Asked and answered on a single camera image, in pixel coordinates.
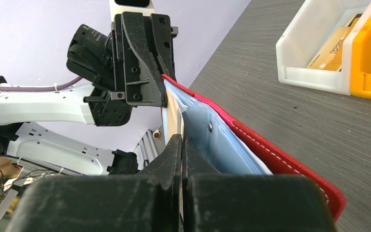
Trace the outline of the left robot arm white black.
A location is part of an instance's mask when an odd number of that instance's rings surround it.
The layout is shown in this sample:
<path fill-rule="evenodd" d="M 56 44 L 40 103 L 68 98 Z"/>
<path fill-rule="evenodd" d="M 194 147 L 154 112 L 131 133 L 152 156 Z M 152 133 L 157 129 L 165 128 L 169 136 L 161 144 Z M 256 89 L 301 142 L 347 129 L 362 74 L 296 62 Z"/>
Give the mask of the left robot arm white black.
<path fill-rule="evenodd" d="M 0 157 L 66 175 L 137 173 L 135 153 L 87 145 L 41 123 L 119 127 L 134 107 L 166 107 L 163 75 L 175 75 L 177 33 L 168 15 L 122 12 L 108 35 L 77 29 L 67 51 L 67 68 L 77 75 L 71 82 L 14 87 L 0 76 Z"/>

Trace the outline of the red card holder wallet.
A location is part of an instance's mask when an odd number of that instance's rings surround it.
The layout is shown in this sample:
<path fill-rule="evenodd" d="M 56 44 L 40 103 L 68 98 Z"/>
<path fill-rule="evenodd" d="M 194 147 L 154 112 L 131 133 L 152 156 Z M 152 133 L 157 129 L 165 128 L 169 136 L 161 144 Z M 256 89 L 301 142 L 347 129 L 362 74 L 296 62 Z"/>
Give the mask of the red card holder wallet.
<path fill-rule="evenodd" d="M 226 123 L 227 127 L 262 160 L 273 174 L 298 174 L 313 179 L 323 192 L 334 221 L 337 221 L 346 206 L 344 194 L 332 183 L 312 171 L 270 141 L 233 118 L 214 101 L 182 86 L 166 74 L 162 78 L 173 84 L 191 98 L 210 106 Z"/>

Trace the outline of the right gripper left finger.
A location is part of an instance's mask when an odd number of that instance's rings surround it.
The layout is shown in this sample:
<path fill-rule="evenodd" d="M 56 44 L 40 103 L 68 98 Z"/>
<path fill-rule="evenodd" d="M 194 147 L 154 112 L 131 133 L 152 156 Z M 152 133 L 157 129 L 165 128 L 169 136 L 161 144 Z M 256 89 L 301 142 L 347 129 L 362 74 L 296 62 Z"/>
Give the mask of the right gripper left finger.
<path fill-rule="evenodd" d="M 9 232 L 176 232 L 182 137 L 137 174 L 56 176 L 33 183 Z"/>

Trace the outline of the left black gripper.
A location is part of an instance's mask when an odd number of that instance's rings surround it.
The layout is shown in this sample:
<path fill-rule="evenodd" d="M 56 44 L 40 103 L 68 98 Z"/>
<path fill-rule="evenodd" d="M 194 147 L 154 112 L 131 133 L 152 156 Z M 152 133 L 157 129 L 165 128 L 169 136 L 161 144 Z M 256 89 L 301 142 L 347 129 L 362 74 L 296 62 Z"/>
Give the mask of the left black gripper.
<path fill-rule="evenodd" d="M 162 74 L 176 81 L 168 15 L 123 12 L 114 20 L 108 35 L 81 25 L 67 52 L 67 68 L 94 87 L 83 101 L 97 126 L 126 124 L 134 107 L 165 107 Z"/>

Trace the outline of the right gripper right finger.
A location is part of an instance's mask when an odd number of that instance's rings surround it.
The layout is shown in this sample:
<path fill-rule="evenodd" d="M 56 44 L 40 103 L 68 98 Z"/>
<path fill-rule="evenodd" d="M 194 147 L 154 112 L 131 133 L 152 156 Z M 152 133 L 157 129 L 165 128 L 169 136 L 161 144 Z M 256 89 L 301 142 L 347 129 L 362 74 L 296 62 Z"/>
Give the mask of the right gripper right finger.
<path fill-rule="evenodd" d="M 334 232 L 316 183 L 300 175 L 221 174 L 183 142 L 186 232 Z"/>

